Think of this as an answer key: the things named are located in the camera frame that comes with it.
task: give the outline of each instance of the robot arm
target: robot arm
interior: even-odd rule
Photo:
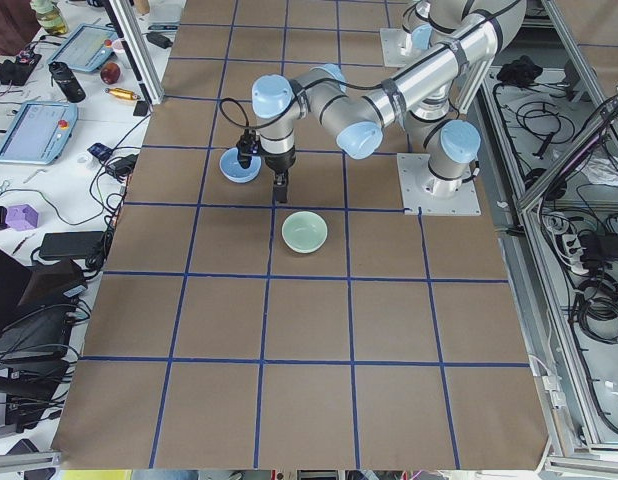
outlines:
[[[266,75],[254,83],[253,110],[260,138],[258,142],[254,130],[245,131],[238,142],[240,159],[246,164],[252,155],[264,157],[275,174],[278,202],[287,200],[288,170],[295,162],[294,123],[309,112],[354,159],[371,155],[382,142],[382,130],[398,122],[431,153],[433,183],[425,187],[428,191],[444,196],[461,181],[480,137],[466,122],[444,120],[449,90],[458,76],[469,72],[471,85],[465,87],[469,89],[465,95],[473,99],[491,60],[520,28],[525,2],[427,3],[431,4],[431,47],[359,99],[346,95],[345,79],[335,65],[314,68],[292,80]]]

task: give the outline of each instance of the black cable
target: black cable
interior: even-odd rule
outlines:
[[[524,108],[529,107],[531,105],[540,105],[541,108],[531,108],[527,110],[525,113],[521,113],[521,111]],[[536,137],[538,140],[542,140],[542,141],[546,140],[550,135],[557,136],[563,130],[563,120],[564,120],[564,122],[570,126],[571,133],[564,139],[552,140],[549,143],[551,145],[561,145],[561,144],[570,142],[576,133],[576,125],[573,123],[573,121],[569,117],[562,115],[559,112],[551,112],[549,110],[546,110],[547,107],[557,108],[554,104],[545,102],[542,100],[523,103],[515,111],[510,109],[509,107],[505,107],[505,108],[507,108],[510,112],[512,112],[515,115],[516,121],[518,122],[518,125],[520,125],[522,129],[529,132],[531,135]],[[551,133],[540,133],[540,132],[533,130],[529,126],[527,121],[535,120],[539,118],[554,118],[558,122],[557,130]]]
[[[1,333],[5,333],[5,332],[8,332],[9,330],[14,329],[16,326],[20,325],[22,322],[24,322],[24,321],[26,321],[26,320],[29,320],[31,317],[34,317],[34,316],[38,315],[39,313],[46,312],[46,311],[48,311],[48,310],[53,310],[53,309],[56,309],[56,308],[61,308],[61,307],[62,307],[62,308],[73,308],[73,309],[77,309],[77,310],[80,310],[82,313],[84,313],[84,314],[85,314],[85,316],[86,316],[87,318],[90,318],[90,317],[91,317],[90,312],[88,312],[87,310],[85,310],[85,309],[84,309],[83,307],[81,307],[80,305],[73,304],[73,303],[57,303],[57,304],[55,304],[55,305],[47,305],[47,306],[41,307],[41,308],[39,308],[39,309],[37,309],[37,310],[34,310],[34,311],[33,311],[33,312],[31,312],[31,313],[28,313],[27,315],[25,315],[25,316],[23,316],[23,317],[20,317],[20,318],[19,318],[19,319],[17,319],[15,322],[10,323],[10,324],[9,324],[9,325],[7,325],[5,328],[3,328]]]
[[[127,133],[125,133],[125,135],[124,135],[124,136],[120,139],[120,141],[119,141],[118,143],[116,143],[116,146],[115,146],[115,147],[113,147],[113,150],[118,150],[118,148],[120,148],[120,145],[122,145],[122,142],[124,142],[124,141],[127,139],[127,137],[128,137],[129,135],[131,135],[131,133],[132,133],[132,132],[133,132],[136,128],[138,128],[140,125],[142,125],[142,123],[143,123],[145,120],[147,120],[149,117],[151,117],[151,113],[150,113],[149,115],[146,115],[146,116],[142,117],[142,119],[141,119],[138,123],[136,123],[136,124],[135,124],[135,125],[131,128],[131,130],[129,130]]]
[[[496,85],[494,85],[493,89],[491,90],[491,95],[493,96],[494,102],[496,103],[496,107],[497,107],[496,110],[498,110],[498,115],[500,116],[500,122],[502,123],[502,128],[505,133],[505,137],[507,137],[509,148],[511,149],[511,153],[517,160],[516,165],[518,167],[518,173],[520,173],[521,177],[525,177],[526,173],[522,170],[522,166],[524,165],[525,167],[527,167],[529,171],[533,169],[531,165],[529,165],[518,152],[518,149],[516,148],[516,144],[513,141],[513,137],[511,136],[511,133],[509,132],[509,128],[507,127],[507,119],[502,113],[503,107],[502,105],[500,105],[500,101],[498,100],[498,90],[504,86],[505,86],[504,83],[497,83]]]
[[[596,410],[596,413],[598,414],[598,417],[600,417],[600,420],[602,420],[602,423],[604,423],[605,426],[609,430],[611,430],[616,435],[618,435],[618,426],[614,425],[611,422],[611,420],[609,420],[609,418],[607,417],[607,413],[602,409],[602,406],[600,405],[600,399],[598,398],[598,393],[596,392],[596,389],[594,387],[594,383],[596,382],[596,380],[591,375],[591,369],[589,368],[589,364],[587,363],[587,359],[584,356],[584,350],[583,350],[583,348],[582,348],[582,346],[580,344],[580,340],[578,339],[578,334],[576,333],[575,322],[570,321],[569,322],[569,328],[571,330],[571,336],[573,338],[573,342],[574,342],[575,347],[576,347],[576,352],[578,354],[578,358],[580,359],[580,363],[581,363],[582,368],[583,368],[584,373],[585,373],[585,380],[587,382],[587,389],[589,390],[589,396],[591,397],[591,400],[593,401],[593,405],[594,405],[594,408]]]

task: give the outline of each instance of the white table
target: white table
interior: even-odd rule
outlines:
[[[184,6],[185,2],[186,0],[152,0],[151,4],[177,3]],[[70,28],[75,28],[80,23],[104,25],[109,22],[104,8],[93,8],[84,2],[73,3],[68,0],[61,0],[58,6],[62,10],[63,16]],[[138,23],[143,32],[147,31],[147,17],[148,15],[138,17]],[[44,33],[44,31],[41,31],[37,38]],[[49,37],[48,40],[59,41],[53,37]],[[148,42],[147,45],[156,71],[159,77],[162,78],[171,49],[161,49]],[[14,91],[22,91],[10,92],[0,97],[1,130],[6,130],[9,127],[14,118],[13,111],[18,109],[19,103],[33,99],[64,100],[65,97],[60,89],[56,85],[51,85],[51,77],[47,67],[47,59],[56,48],[54,45],[39,44],[35,51],[42,55],[42,60],[36,67],[36,70],[24,87],[11,88]],[[124,68],[119,61],[116,61],[116,63],[120,66],[122,75],[114,86],[141,93],[131,69]],[[77,223],[101,211],[100,205],[89,195],[89,185],[98,171],[99,164],[96,160],[92,159],[91,155],[87,152],[87,148],[96,142],[114,147],[123,135],[131,130],[142,117],[134,117],[132,114],[135,102],[119,100],[104,92],[107,85],[100,79],[98,71],[93,74],[74,73],[85,90],[87,98],[77,104],[79,119],[62,155],[55,162],[46,166],[0,164],[0,185],[8,181],[12,188],[40,190],[58,207],[61,215],[66,220]],[[5,90],[7,90],[7,87],[0,88],[0,92]],[[123,145],[140,147],[148,124],[149,120],[144,121],[129,135]],[[116,153],[126,155],[134,152],[137,152],[137,150],[120,150]],[[29,182],[23,184],[27,177],[39,168],[44,168],[46,172],[37,174]],[[99,184],[104,198],[111,193],[120,192],[121,189],[121,184],[109,176],[103,177]],[[25,203],[31,205],[39,213],[38,228],[24,232],[17,232],[12,229],[0,231],[0,248],[8,254],[11,254],[16,245],[26,236],[34,234],[14,255],[14,258],[25,265],[30,264],[29,256],[40,245],[45,233],[87,230],[104,231],[105,229],[104,215],[106,212],[102,212],[97,218],[83,225],[72,227],[61,222],[52,208],[36,193],[12,192],[0,198],[0,205],[5,207]],[[89,283],[88,290],[82,296],[90,306],[93,306],[99,284],[100,277]],[[71,345],[78,350],[82,347],[86,328],[86,325],[79,325],[73,330]],[[58,420],[47,420],[41,422],[35,429],[27,430],[21,435],[0,439],[0,455],[5,454],[21,438],[31,439],[41,450],[48,449],[57,425]],[[0,478],[17,477],[9,474],[6,476],[0,475]]]

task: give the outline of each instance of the blue tape grid line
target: blue tape grid line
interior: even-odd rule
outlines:
[[[286,0],[285,8],[285,24],[284,33],[282,36],[282,62],[280,65],[280,74],[284,75],[285,71],[285,53],[287,49],[287,22],[289,19],[289,0]],[[267,275],[265,280],[265,295],[262,312],[262,332],[260,335],[260,358],[258,360],[258,392],[256,398],[256,424],[254,428],[254,447],[253,447],[253,468],[257,469],[260,464],[260,427],[262,424],[262,396],[264,390],[264,374],[265,374],[265,353],[267,343],[267,320],[269,315],[269,292],[271,290],[271,262],[273,259],[273,239],[276,229],[276,209],[275,200],[271,198],[271,225],[269,230],[269,258],[267,259]]]
[[[232,19],[232,25],[235,23],[236,21],[236,14],[238,12],[238,2],[239,0],[234,0],[234,9],[233,9],[233,19]],[[224,78],[225,78],[225,73],[227,71],[227,58],[229,58],[229,48],[231,47],[231,36],[233,34],[233,26],[231,27],[231,29],[229,30],[229,40],[227,42],[227,49],[225,51],[225,60],[224,60],[224,64],[222,67],[222,74],[220,76],[220,84],[218,86],[218,97],[220,97],[220,94],[222,93],[222,87],[224,84]],[[211,126],[211,131],[209,133],[209,145],[211,145],[212,140],[213,140],[213,135],[215,132],[215,128],[216,128],[216,119],[218,116],[218,109],[214,110],[214,114],[213,114],[213,120],[212,120],[212,126]],[[205,167],[203,170],[203,174],[202,174],[202,180],[200,182],[200,189],[198,191],[198,204],[202,203],[202,195],[204,192],[204,187],[205,187],[205,180],[207,178],[207,166],[209,165],[209,156],[210,156],[211,151],[207,150],[207,158],[205,161]],[[155,462],[156,462],[156,456],[158,454],[158,445],[160,442],[160,432],[162,429],[162,419],[164,416],[164,411],[165,411],[165,405],[166,405],[166,400],[167,400],[167,391],[169,389],[169,379],[171,376],[171,367],[173,365],[173,358],[174,358],[174,353],[175,353],[175,348],[176,348],[176,341],[178,338],[178,327],[180,326],[180,317],[182,314],[182,306],[183,306],[183,302],[184,302],[184,297],[185,297],[185,291],[187,289],[187,280],[188,280],[188,273],[189,273],[189,268],[191,266],[191,258],[193,257],[193,251],[194,251],[194,245],[196,242],[196,233],[198,230],[198,219],[200,216],[200,211],[201,211],[201,207],[200,205],[196,206],[196,214],[194,216],[194,223],[193,223],[193,228],[191,231],[191,239],[189,241],[189,251],[187,252],[187,263],[185,265],[185,271],[184,271],[184,275],[183,275],[183,279],[182,279],[182,287],[180,289],[180,297],[178,299],[178,309],[176,312],[176,320],[174,322],[174,327],[173,327],[173,333],[171,336],[171,345],[169,347],[169,357],[167,359],[167,367],[165,370],[165,379],[164,379],[164,383],[163,383],[163,387],[162,387],[162,396],[160,398],[160,408],[158,410],[158,418],[156,420],[156,429],[155,429],[155,433],[154,433],[154,438],[153,438],[153,444],[152,444],[152,448],[151,448],[151,457],[149,459],[149,468],[154,468],[155,466]]]
[[[116,355],[84,355],[86,362],[153,362],[153,363],[226,363],[247,365],[354,365],[365,367],[445,367],[445,368],[529,368],[521,362],[437,362],[393,360],[296,360],[287,358],[213,358],[213,357],[129,357]]]
[[[340,2],[336,1],[336,35],[338,46],[338,67],[342,68],[342,44],[340,37]],[[347,265],[347,320],[349,328],[349,361],[351,375],[351,419],[353,422],[353,452],[356,468],[360,469],[360,432],[358,428],[358,393],[356,388],[356,348],[355,326],[353,318],[353,288],[351,284],[351,248],[349,232],[349,195],[347,184],[347,161],[344,153],[341,153],[342,181],[343,181],[343,204],[345,212],[345,257]]]
[[[170,60],[204,60],[204,61],[213,61],[213,60],[222,60],[218,57],[170,57]],[[227,59],[230,62],[246,62],[246,63],[269,63],[271,65],[275,65],[277,63],[282,63],[282,60],[257,60],[257,59],[249,59],[249,58],[229,58]],[[285,60],[285,63],[292,63],[296,65],[322,65],[325,62],[305,62],[301,60]],[[379,63],[341,63],[341,65],[348,67],[384,67]]]
[[[210,277],[210,278],[250,278],[254,280],[307,280],[307,281],[332,281],[332,282],[392,282],[392,283],[477,283],[477,284],[508,284],[508,280],[480,279],[480,278],[403,278],[403,277],[358,277],[355,275],[339,276],[305,276],[305,275],[276,275],[276,274],[250,274],[250,273],[214,273],[214,272],[138,272],[138,271],[110,271],[105,275],[129,275],[137,277]]]
[[[425,263],[425,275],[427,279],[431,279],[431,270],[429,269],[429,256],[427,254],[427,239],[425,237],[425,227],[422,221],[422,210],[418,212],[418,225],[420,226],[420,235],[422,236],[422,254]],[[447,385],[447,375],[445,373],[445,362],[442,352],[442,342],[440,341],[440,329],[438,327],[438,316],[436,314],[436,301],[433,293],[433,285],[427,282],[429,290],[429,303],[431,305],[431,318],[433,320],[434,334],[436,337],[436,348],[438,349],[438,361],[440,362],[440,376],[442,378],[442,390],[445,397],[445,408],[447,410],[447,421],[449,422],[449,436],[451,438],[451,447],[453,449],[453,458],[456,464],[456,470],[460,470],[460,456],[458,454],[458,443],[456,441],[456,433],[453,427],[453,414],[451,411],[451,400],[449,398],[449,387]]]

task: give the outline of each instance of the wire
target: wire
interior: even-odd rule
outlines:
[[[150,113],[149,115],[146,115],[146,116],[142,117],[142,119],[141,119],[138,123],[136,123],[136,124],[135,124],[135,125],[131,128],[131,130],[129,130],[127,133],[125,133],[125,135],[124,135],[124,136],[120,139],[120,141],[119,141],[118,143],[116,143],[116,146],[115,146],[115,147],[113,147],[113,150],[118,150],[119,148],[122,148],[122,147],[120,147],[120,145],[122,145],[122,142],[124,142],[124,141],[127,139],[127,137],[128,137],[129,135],[131,135],[131,133],[132,133],[132,132],[133,132],[136,128],[138,128],[140,125],[142,125],[142,123],[143,123],[145,120],[147,120],[149,117],[151,117],[151,113]]]
[[[58,210],[58,207],[56,207],[46,196],[44,193],[42,193],[40,190],[36,190],[33,188],[10,188],[11,182],[9,182],[8,180],[5,180],[2,185],[0,185],[0,198],[10,192],[29,192],[29,193],[37,193],[38,195],[40,195],[40,197],[45,201],[45,203],[47,205],[49,205],[53,211],[55,212],[56,216],[58,217],[58,219],[66,224],[69,225],[71,227],[77,227],[80,225],[83,225],[87,222],[90,222],[91,220],[94,220],[96,218],[98,218],[100,215],[102,215],[102,210],[100,212],[98,212],[97,214],[85,219],[85,220],[81,220],[79,222],[71,222],[67,219],[65,219],[61,214],[60,214],[60,210]]]
[[[42,307],[42,308],[39,308],[38,310],[34,310],[33,312],[28,313],[24,317],[19,318],[15,322],[10,323],[5,328],[3,328],[2,329],[2,333],[5,333],[5,332],[8,332],[9,330],[12,330],[16,326],[20,325],[22,322],[24,322],[26,320],[29,320],[31,317],[34,317],[34,316],[38,315],[39,313],[46,312],[48,310],[53,310],[55,308],[60,308],[60,307],[63,307],[63,308],[74,308],[74,309],[80,310],[82,313],[84,313],[87,319],[91,317],[91,313],[88,310],[85,310],[80,305],[76,305],[76,304],[72,304],[72,303],[57,303],[55,305],[49,305],[49,306],[46,306],[46,307]]]
[[[531,108],[527,110],[524,114],[520,113],[522,109],[529,107],[530,105],[540,105],[541,108]],[[545,102],[545,101],[527,102],[527,103],[522,104],[515,111],[509,107],[505,107],[505,108],[515,115],[516,121],[518,122],[518,125],[520,125],[521,128],[529,132],[531,135],[536,137],[538,140],[542,140],[542,141],[545,141],[547,138],[549,138],[550,135],[557,135],[558,133],[560,133],[563,130],[563,125],[566,123],[567,125],[570,126],[571,133],[561,140],[552,140],[549,143],[551,145],[561,145],[561,144],[570,142],[576,133],[576,125],[573,123],[573,121],[569,117],[562,115],[559,112],[548,111],[546,110],[547,107],[557,108],[554,104]],[[557,129],[550,133],[541,133],[541,132],[537,132],[533,130],[527,123],[527,121],[530,119],[537,120],[540,118],[555,119],[558,122]]]
[[[527,167],[527,169],[529,170],[529,172],[532,169],[531,165],[529,165],[525,159],[522,158],[522,156],[520,155],[520,152],[518,151],[515,142],[513,141],[513,137],[511,136],[511,133],[509,132],[509,128],[507,127],[507,120],[505,119],[504,114],[502,113],[503,107],[502,105],[500,105],[500,101],[498,100],[498,90],[502,87],[504,87],[505,84],[504,83],[497,83],[496,85],[494,85],[492,91],[491,91],[491,95],[493,96],[494,102],[496,103],[496,110],[498,110],[498,115],[500,116],[500,122],[502,123],[502,128],[504,130],[505,133],[505,137],[507,137],[507,142],[509,143],[509,148],[511,149],[511,153],[513,154],[513,156],[515,157],[515,159],[517,160],[517,167],[518,167],[518,172],[520,173],[520,176],[524,177],[526,175],[526,173],[523,171],[522,167],[523,165],[525,167]]]

